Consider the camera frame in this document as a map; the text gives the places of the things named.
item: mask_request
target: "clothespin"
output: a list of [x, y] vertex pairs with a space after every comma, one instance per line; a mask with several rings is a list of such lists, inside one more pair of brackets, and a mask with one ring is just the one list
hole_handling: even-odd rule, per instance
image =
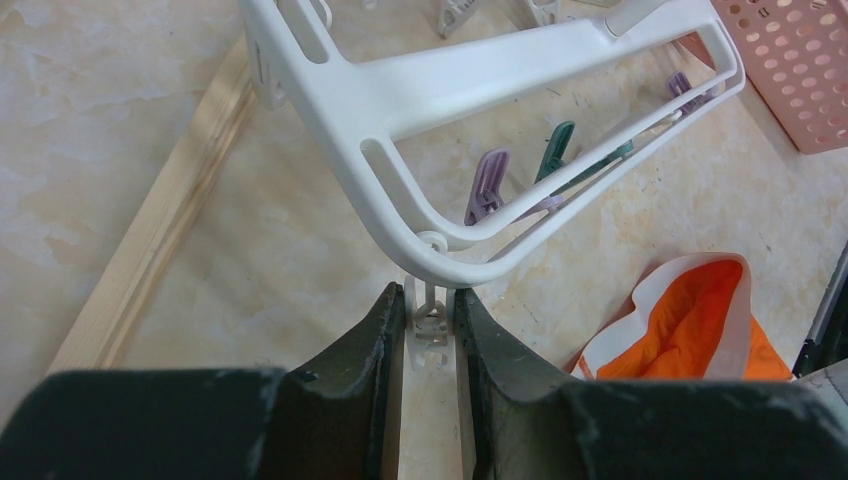
[[[511, 0], [519, 4], [519, 8], [524, 9], [526, 13], [535, 20], [536, 25], [543, 27], [557, 23], [560, 18], [559, 0]], [[373, 3], [376, 5], [377, 0], [363, 0], [363, 5]], [[439, 9], [439, 34], [448, 38], [451, 33], [461, 27], [483, 3], [483, 0], [442, 0], [441, 8]]]
[[503, 205], [500, 188], [509, 156], [509, 148], [497, 148], [480, 159], [465, 211], [465, 225], [476, 224]]
[[[565, 162], [562, 161], [562, 156], [565, 153], [565, 148], [568, 146], [568, 142], [571, 140], [571, 136], [574, 133], [574, 122], [563, 122], [554, 129], [554, 133], [551, 134], [551, 139], [548, 142], [548, 148], [545, 149], [545, 156], [542, 157], [542, 164], [539, 165], [539, 173], [536, 175], [536, 182], [539, 183], [543, 178], [546, 178], [548, 175], [554, 173], [561, 167], [565, 165]], [[604, 157], [603, 160], [595, 163], [591, 167], [587, 168], [580, 172], [576, 177], [572, 178], [565, 185], [563, 185], [559, 190], [554, 192], [555, 196], [559, 196], [569, 188], [572, 188], [580, 183], [584, 182], [586, 179], [591, 178], [592, 175], [600, 172], [607, 165], [618, 160], [619, 158], [624, 157], [628, 153], [633, 150], [633, 142], [628, 141], [624, 145], [618, 147]]]
[[[671, 90], [672, 95], [679, 97], [689, 90], [692, 90], [692, 84], [689, 83], [689, 77], [687, 77], [685, 73], [674, 72], [674, 74], [668, 79], [668, 89]], [[680, 110], [683, 111], [684, 115], [689, 115], [705, 103], [715, 98], [717, 93], [718, 86], [715, 86], [707, 90], [703, 95], [699, 95], [694, 100], [684, 104], [680, 107]]]
[[562, 156], [565, 154], [565, 149], [568, 147], [568, 142], [571, 141], [571, 136], [574, 134], [574, 122], [563, 122], [557, 125], [554, 132], [551, 134], [551, 139], [548, 140], [548, 148], [545, 149], [545, 155], [542, 157], [542, 163], [539, 165], [539, 173], [536, 174], [536, 181], [539, 183], [543, 178], [554, 173], [565, 165], [562, 161]]

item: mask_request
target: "orange cloth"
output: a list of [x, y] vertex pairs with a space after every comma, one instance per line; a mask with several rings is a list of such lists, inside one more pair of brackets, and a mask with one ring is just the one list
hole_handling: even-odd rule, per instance
[[[702, 378], [721, 340], [724, 320], [742, 265], [708, 263], [674, 280], [651, 310], [644, 337], [598, 369], [598, 379]], [[757, 320], [751, 316], [751, 347], [745, 380], [789, 380]]]

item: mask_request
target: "green clothespin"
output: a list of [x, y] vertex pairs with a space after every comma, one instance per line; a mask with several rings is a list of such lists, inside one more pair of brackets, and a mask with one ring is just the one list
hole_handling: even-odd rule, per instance
[[548, 140], [548, 148], [545, 149], [545, 156], [542, 157], [542, 164], [539, 165], [539, 173], [536, 174], [534, 184], [541, 182], [543, 178], [565, 165], [565, 162], [562, 161], [562, 155], [565, 153], [565, 147], [568, 146], [573, 134], [574, 122], [563, 122], [557, 125], [554, 133], [551, 134], [551, 139]]
[[[536, 181], [534, 183], [539, 183], [543, 178], [554, 173], [565, 165], [565, 162], [562, 161], [562, 155], [565, 153], [565, 148], [568, 146], [568, 142], [571, 141], [571, 135], [574, 133], [574, 128], [574, 122], [563, 122], [554, 129], [554, 133], [551, 134], [551, 139], [548, 142], [548, 148], [545, 149], [545, 156], [542, 157], [542, 164], [539, 165], [539, 173], [536, 175]], [[592, 175], [603, 170], [604, 167], [610, 163], [624, 157], [631, 151], [633, 151], [633, 142], [628, 141], [624, 145], [616, 148], [614, 152], [604, 157], [603, 160], [580, 172], [576, 177], [572, 178], [568, 183], [563, 185], [553, 194], [559, 195], [569, 188], [579, 185], [583, 181], [591, 178]]]
[[562, 192], [568, 190], [571, 187], [574, 187], [576, 185], [583, 183], [584, 181], [591, 178], [592, 175], [603, 170], [610, 163], [618, 160], [619, 158], [622, 158], [623, 156], [627, 155], [628, 153], [630, 153], [632, 151], [633, 151], [633, 141], [628, 140], [627, 143], [616, 148], [615, 151], [613, 151], [612, 153], [610, 153], [609, 155], [604, 157], [604, 159], [601, 160], [600, 162], [598, 162], [598, 163], [592, 165], [591, 167], [587, 168], [586, 170], [583, 170], [582, 172], [578, 173], [577, 176], [572, 178], [571, 180], [569, 180], [569, 182], [566, 183], [565, 186], [563, 186], [560, 190], [557, 190], [557, 193], [558, 194], [562, 193]]

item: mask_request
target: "white plastic hanger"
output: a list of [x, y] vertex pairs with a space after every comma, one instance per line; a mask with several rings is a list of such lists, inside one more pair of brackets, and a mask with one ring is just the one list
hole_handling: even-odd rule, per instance
[[[248, 51], [267, 67], [321, 147], [368, 232], [401, 268], [434, 285], [475, 286], [509, 272], [601, 192], [738, 93], [745, 71], [709, 0], [628, 0], [605, 17], [585, 18], [362, 64], [342, 57], [325, 26], [320, 0], [239, 0]], [[716, 68], [714, 78], [654, 111], [629, 118], [575, 160], [473, 225], [454, 223], [430, 204], [394, 142], [512, 101], [628, 55], [697, 32]], [[556, 54], [550, 48], [556, 46]], [[254, 84], [263, 83], [263, 73]], [[483, 263], [450, 257], [489, 239], [620, 145], [703, 95], [724, 90], [638, 145]], [[269, 108], [278, 102], [266, 101]], [[431, 248], [444, 240], [445, 253]]]

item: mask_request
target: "white plastic clip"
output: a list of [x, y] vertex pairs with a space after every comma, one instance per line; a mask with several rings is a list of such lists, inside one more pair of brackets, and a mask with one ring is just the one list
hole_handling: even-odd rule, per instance
[[618, 38], [630, 31], [668, 0], [630, 0], [615, 7], [604, 20], [610, 33]]
[[559, 20], [559, 0], [524, 0], [536, 25], [545, 27]]
[[442, 0], [442, 8], [439, 9], [439, 34], [448, 38], [474, 15], [482, 3], [483, 0]]
[[[281, 10], [280, 3], [285, 0], [275, 0], [277, 10]], [[310, 3], [318, 12], [318, 17], [324, 23], [327, 29], [333, 23], [333, 13], [330, 7], [324, 0], [310, 0]], [[269, 62], [262, 55], [259, 48], [259, 42], [253, 39], [250, 35], [250, 29], [245, 28], [247, 37], [247, 56], [250, 59], [250, 76], [253, 80], [253, 91], [256, 93], [256, 98], [268, 110], [274, 110], [282, 107], [286, 103], [286, 92], [283, 90], [283, 85], [277, 80], [273, 73]]]
[[[440, 233], [418, 234], [425, 243], [439, 253], [447, 253], [447, 239]], [[456, 290], [447, 289], [445, 303], [436, 300], [436, 286], [424, 282], [424, 304], [418, 306], [415, 298], [415, 280], [407, 275], [403, 282], [406, 306], [406, 351], [413, 370], [427, 364], [428, 354], [435, 355], [437, 365], [452, 372], [456, 369], [456, 344], [453, 332], [453, 308]]]
[[[519, 2], [537, 26], [553, 25], [559, 20], [559, 0], [510, 0]], [[442, 0], [439, 10], [439, 33], [448, 38], [461, 27], [483, 3], [483, 0]]]

